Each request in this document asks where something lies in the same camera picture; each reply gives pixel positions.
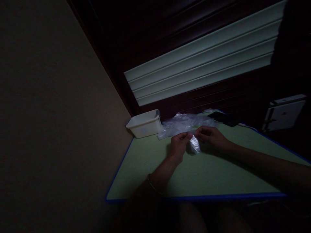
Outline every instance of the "person's left hand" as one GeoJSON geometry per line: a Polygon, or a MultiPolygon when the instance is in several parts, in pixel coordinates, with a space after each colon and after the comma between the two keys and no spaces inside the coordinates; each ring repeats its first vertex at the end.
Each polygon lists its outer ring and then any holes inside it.
{"type": "Polygon", "coordinates": [[[169,154],[170,158],[173,158],[177,164],[180,164],[183,159],[183,155],[186,151],[187,143],[192,138],[191,133],[180,133],[171,139],[172,149],[169,154]]]}

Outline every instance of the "black phone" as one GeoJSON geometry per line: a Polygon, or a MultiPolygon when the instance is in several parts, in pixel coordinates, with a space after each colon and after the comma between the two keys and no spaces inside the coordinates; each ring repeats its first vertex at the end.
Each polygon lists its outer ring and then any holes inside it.
{"type": "Polygon", "coordinates": [[[216,121],[222,122],[227,126],[233,127],[237,124],[241,123],[242,120],[232,117],[230,115],[226,115],[220,112],[213,112],[212,114],[208,115],[210,118],[214,118],[216,121]]]}

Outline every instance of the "leg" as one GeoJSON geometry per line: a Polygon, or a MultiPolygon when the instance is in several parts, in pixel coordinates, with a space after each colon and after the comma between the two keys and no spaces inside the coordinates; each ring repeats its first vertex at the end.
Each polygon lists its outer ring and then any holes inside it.
{"type": "Polygon", "coordinates": [[[193,204],[181,203],[179,215],[181,233],[207,233],[206,224],[200,212],[193,204]]]}
{"type": "Polygon", "coordinates": [[[219,203],[216,211],[217,228],[221,233],[253,233],[241,215],[228,203],[219,203]]]}

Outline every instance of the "clear plastic wrap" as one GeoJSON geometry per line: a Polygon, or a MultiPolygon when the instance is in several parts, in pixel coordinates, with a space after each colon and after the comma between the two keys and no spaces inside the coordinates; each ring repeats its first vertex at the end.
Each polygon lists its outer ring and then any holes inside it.
{"type": "Polygon", "coordinates": [[[190,143],[191,151],[194,152],[195,154],[199,154],[201,152],[201,148],[200,148],[199,140],[194,136],[195,131],[196,130],[189,131],[189,133],[193,135],[189,143],[190,143]]]}
{"type": "MultiPolygon", "coordinates": [[[[166,137],[173,137],[180,133],[190,132],[193,128],[200,126],[218,127],[218,125],[219,122],[208,116],[177,113],[173,118],[162,123],[162,131],[158,134],[158,138],[161,140],[166,137]]],[[[198,154],[200,153],[199,141],[194,136],[195,130],[191,133],[193,134],[190,140],[191,150],[198,154]]]]}

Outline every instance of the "green table surface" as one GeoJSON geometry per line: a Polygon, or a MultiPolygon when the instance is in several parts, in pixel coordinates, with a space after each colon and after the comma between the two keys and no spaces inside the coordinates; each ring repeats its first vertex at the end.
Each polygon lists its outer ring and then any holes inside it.
{"type": "MultiPolygon", "coordinates": [[[[256,131],[221,124],[218,129],[230,141],[277,158],[310,164],[256,131]]],[[[108,203],[121,202],[152,173],[170,151],[171,138],[158,140],[156,135],[134,138],[108,191],[108,203]]],[[[165,197],[171,200],[207,200],[284,196],[267,178],[228,156],[217,153],[207,144],[195,155],[187,148],[183,162],[169,181],[165,197]]]]}

